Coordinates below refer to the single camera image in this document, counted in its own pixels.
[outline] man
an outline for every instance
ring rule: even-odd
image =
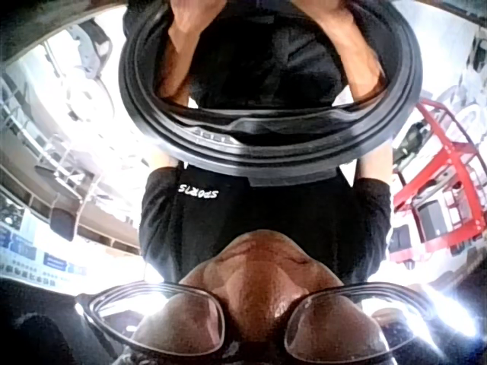
[[[293,3],[333,44],[354,100],[380,90],[380,65],[343,3]],[[225,4],[171,1],[174,22],[162,65],[161,97],[188,104],[193,56]],[[201,100],[205,98],[197,100],[200,106],[207,106]],[[163,154],[152,157],[155,170],[148,178],[140,226],[145,259],[166,281],[214,294],[245,341],[269,341],[297,300],[328,287],[365,282],[384,259],[391,213],[389,143],[358,161],[353,187],[338,172],[321,182],[253,188],[244,178],[185,169]],[[174,306],[172,310],[184,303]],[[384,346],[377,325],[361,319],[353,305],[335,306],[355,318],[349,329],[363,329],[357,338],[365,336],[375,346]],[[171,306],[164,310],[171,311]],[[152,331],[141,326],[135,336],[147,338],[148,333]]]

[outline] person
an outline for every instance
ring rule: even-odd
[[[293,0],[292,3],[314,20],[333,45],[355,101],[366,100],[381,90],[384,80],[380,63],[344,2]],[[213,20],[224,9],[226,0],[171,0],[170,4],[174,19],[161,63],[160,97],[184,106],[188,105],[189,96],[194,95],[202,107],[281,104],[286,100],[295,107],[293,96],[308,87],[315,93],[328,92],[314,96],[320,102],[335,96],[335,89],[326,83],[340,82],[340,76],[330,78],[326,65],[323,72],[313,65],[311,71],[307,69],[307,62],[317,62],[314,49],[320,49],[320,43],[316,37],[301,44],[310,48],[297,59],[290,57],[299,46],[289,41],[291,51],[287,60],[291,59],[295,67],[291,81],[284,69],[289,65],[279,65],[277,74],[272,71],[278,67],[275,58],[272,61],[273,55],[265,63],[267,76],[260,75],[261,78],[245,73],[248,59],[242,62],[240,75],[232,76],[231,72],[224,78],[215,75],[219,84],[211,82],[207,75],[193,72],[192,63],[196,59],[217,52],[208,51],[208,47],[213,44],[218,48],[218,39],[223,37],[221,49],[228,49],[224,45],[228,34],[238,33],[236,26],[228,25],[228,32],[222,32],[224,36],[216,37],[211,43],[211,38],[205,39],[205,32],[215,35]],[[271,29],[271,36],[264,38],[272,42],[275,37],[282,40],[283,30],[278,24],[266,29]],[[199,49],[202,43],[206,52]],[[333,59],[323,49],[322,54]],[[254,71],[258,69],[258,62],[250,63]],[[227,70],[222,65],[215,68]],[[208,90],[202,80],[208,81]],[[250,103],[245,101],[246,93]],[[165,281],[201,288],[215,295],[243,341],[270,341],[280,321],[300,298],[329,287],[366,282],[378,270],[385,259],[390,230],[392,159],[389,142],[360,158],[353,186],[337,170],[336,176],[324,181],[266,188],[251,186],[242,177],[224,176],[192,166],[185,168],[181,162],[156,151],[148,159],[154,172],[148,177],[142,202],[139,228],[142,255]],[[173,306],[167,305],[164,310],[177,311],[184,305],[174,301]],[[354,318],[347,331],[350,338],[354,338],[350,329],[363,329],[355,333],[357,343],[368,338],[372,342],[367,342],[368,345],[384,347],[377,325],[362,319],[357,308],[349,303],[335,303],[330,305],[331,309],[348,312]],[[144,330],[150,322],[163,325],[157,316],[152,317],[139,327],[135,337],[152,333]],[[211,329],[208,331],[206,338],[211,339]],[[329,335],[338,333],[337,328],[331,328]],[[311,340],[313,336],[310,332],[307,338]]]

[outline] black t-shirt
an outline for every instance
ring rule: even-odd
[[[390,213],[390,188],[375,179],[350,187],[338,172],[321,182],[255,188],[246,178],[179,166],[149,176],[139,236],[142,255],[166,281],[178,282],[235,237],[267,229],[352,284],[384,259]]]

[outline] hand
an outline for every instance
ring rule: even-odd
[[[342,27],[353,23],[345,0],[292,0],[292,3],[321,27]]]
[[[174,25],[183,33],[200,35],[221,13],[227,0],[170,0]]]

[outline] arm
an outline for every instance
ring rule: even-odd
[[[294,3],[318,23],[335,46],[354,100],[366,100],[377,94],[384,85],[382,68],[342,1],[294,0]],[[368,178],[390,184],[392,171],[393,149],[387,142],[358,160],[355,181]]]
[[[199,37],[227,0],[171,0],[174,21],[161,65],[158,96],[183,106],[189,101],[189,68]]]

